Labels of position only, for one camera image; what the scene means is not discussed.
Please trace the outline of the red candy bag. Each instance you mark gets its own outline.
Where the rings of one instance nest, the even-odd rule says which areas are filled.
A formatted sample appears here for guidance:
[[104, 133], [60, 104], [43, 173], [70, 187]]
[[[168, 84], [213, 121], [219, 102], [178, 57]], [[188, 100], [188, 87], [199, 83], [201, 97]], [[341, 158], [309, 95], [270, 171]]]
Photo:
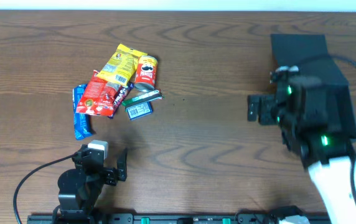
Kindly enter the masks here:
[[93, 71], [93, 76], [78, 101], [76, 113], [92, 116], [112, 116], [115, 112], [114, 102], [121, 85], [101, 79], [98, 74], [98, 71]]

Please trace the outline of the black gift box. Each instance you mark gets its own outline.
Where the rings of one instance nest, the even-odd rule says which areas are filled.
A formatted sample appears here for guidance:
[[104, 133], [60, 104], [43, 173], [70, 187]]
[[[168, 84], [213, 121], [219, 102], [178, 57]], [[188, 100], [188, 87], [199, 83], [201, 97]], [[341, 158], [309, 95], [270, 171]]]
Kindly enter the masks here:
[[356, 139], [349, 82], [329, 54], [325, 36], [272, 34], [271, 46], [279, 66], [299, 69], [276, 79], [284, 85], [283, 99], [297, 119], [297, 130], [318, 129], [321, 135], [342, 133]]

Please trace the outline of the yellow snack bag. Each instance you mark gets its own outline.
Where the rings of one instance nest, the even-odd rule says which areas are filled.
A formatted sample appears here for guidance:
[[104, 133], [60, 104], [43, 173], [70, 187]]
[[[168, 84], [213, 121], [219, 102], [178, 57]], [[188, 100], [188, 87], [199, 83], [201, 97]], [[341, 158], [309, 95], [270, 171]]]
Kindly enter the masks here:
[[107, 82], [127, 86], [137, 69], [139, 59], [146, 55], [145, 52], [119, 44], [97, 77]]

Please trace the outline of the red Pringles can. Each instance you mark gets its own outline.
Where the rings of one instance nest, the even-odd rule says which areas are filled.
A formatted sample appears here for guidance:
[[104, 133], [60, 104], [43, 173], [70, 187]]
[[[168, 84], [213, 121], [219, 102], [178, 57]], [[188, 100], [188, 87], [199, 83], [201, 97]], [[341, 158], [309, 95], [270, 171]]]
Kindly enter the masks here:
[[155, 89], [158, 61], [152, 56], [142, 56], [138, 60], [134, 87], [147, 92]]

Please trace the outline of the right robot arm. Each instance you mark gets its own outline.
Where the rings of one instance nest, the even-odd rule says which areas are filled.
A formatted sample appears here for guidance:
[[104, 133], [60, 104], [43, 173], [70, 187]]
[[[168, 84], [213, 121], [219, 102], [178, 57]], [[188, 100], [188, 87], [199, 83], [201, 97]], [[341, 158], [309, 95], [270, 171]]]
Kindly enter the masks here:
[[248, 96], [248, 120], [277, 125], [297, 154], [332, 223], [356, 223], [356, 158], [332, 87], [313, 76], [279, 80], [273, 95]]

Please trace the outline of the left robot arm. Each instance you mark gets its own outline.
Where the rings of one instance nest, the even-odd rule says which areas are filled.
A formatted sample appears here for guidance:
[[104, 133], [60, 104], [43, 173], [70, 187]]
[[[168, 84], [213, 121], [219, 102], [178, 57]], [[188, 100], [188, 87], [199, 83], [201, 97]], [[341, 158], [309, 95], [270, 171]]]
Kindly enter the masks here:
[[95, 208], [104, 185], [115, 186], [127, 178], [127, 155], [124, 149], [117, 167], [104, 166], [106, 149], [83, 144], [72, 156], [74, 169], [58, 179], [59, 205], [52, 214], [52, 223], [108, 223], [108, 215]]

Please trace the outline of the green gum pack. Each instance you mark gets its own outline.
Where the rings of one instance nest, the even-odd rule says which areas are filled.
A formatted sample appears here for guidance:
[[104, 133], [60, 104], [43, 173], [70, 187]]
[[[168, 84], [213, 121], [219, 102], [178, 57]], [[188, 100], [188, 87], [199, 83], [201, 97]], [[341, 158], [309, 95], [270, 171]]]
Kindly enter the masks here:
[[153, 101], [153, 100], [163, 99], [163, 97], [164, 97], [163, 94], [159, 90], [153, 90], [153, 91], [144, 93], [142, 95], [138, 95], [133, 98], [130, 98], [128, 100], [124, 100], [122, 102], [122, 105], [125, 107], [130, 107], [130, 106], [138, 105], [138, 104]]

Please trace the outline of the blue cookie packet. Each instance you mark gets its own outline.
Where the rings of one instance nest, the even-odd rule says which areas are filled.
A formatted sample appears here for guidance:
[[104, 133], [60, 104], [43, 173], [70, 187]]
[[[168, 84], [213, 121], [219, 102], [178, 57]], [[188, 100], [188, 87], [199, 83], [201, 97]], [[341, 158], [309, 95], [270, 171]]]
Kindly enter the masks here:
[[83, 140], [93, 135], [93, 130], [90, 124], [90, 116], [83, 113], [77, 113], [78, 103], [84, 94], [87, 84], [76, 86], [72, 90], [72, 103], [73, 103], [73, 127], [76, 140]]

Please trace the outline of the blue small card box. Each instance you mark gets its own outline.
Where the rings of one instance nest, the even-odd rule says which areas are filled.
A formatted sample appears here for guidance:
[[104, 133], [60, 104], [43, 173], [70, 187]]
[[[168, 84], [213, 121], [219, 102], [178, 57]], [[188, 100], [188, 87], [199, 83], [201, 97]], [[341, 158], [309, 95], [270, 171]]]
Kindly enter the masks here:
[[138, 105], [130, 106], [126, 109], [130, 120], [138, 119], [153, 113], [150, 102], [140, 103]]

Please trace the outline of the purple Dairy Milk bar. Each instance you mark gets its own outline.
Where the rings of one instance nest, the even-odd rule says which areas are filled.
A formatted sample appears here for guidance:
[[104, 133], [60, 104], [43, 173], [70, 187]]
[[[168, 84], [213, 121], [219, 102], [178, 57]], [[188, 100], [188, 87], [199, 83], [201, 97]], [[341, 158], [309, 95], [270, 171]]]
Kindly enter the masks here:
[[130, 93], [130, 91], [134, 88], [134, 84], [131, 82], [128, 82], [128, 86], [124, 87], [122, 86], [116, 96], [115, 96], [115, 100], [113, 102], [113, 113], [111, 116], [109, 116], [109, 119], [113, 119], [115, 113], [117, 112], [119, 106], [122, 104], [122, 102], [124, 101], [124, 99], [128, 96], [128, 94]]

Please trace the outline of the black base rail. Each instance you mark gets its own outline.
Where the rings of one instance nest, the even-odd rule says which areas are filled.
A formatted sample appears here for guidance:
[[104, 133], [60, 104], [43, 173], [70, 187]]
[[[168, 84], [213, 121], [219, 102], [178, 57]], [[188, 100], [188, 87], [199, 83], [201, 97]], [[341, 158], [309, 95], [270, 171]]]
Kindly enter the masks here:
[[[261, 213], [240, 213], [234, 215], [133, 215], [131, 213], [115, 213], [98, 218], [97, 223], [110, 224], [222, 224], [222, 223], [265, 223], [267, 215]], [[331, 223], [327, 215], [306, 215], [311, 224]], [[28, 224], [52, 223], [52, 215], [29, 215]], [[56, 223], [91, 223], [79, 221], [67, 221], [62, 217]]]

